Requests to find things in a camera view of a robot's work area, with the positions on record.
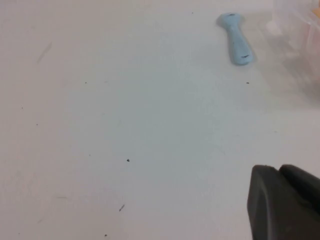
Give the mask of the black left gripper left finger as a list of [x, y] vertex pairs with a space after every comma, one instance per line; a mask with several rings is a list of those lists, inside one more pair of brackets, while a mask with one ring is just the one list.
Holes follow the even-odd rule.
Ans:
[[320, 214], [272, 166], [252, 168], [247, 212], [254, 240], [320, 238]]

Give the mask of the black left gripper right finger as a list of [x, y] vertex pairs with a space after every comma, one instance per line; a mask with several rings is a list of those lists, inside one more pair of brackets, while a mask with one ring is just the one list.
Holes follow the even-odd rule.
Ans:
[[279, 172], [297, 193], [310, 204], [311, 208], [320, 214], [320, 179], [291, 164], [282, 165]]

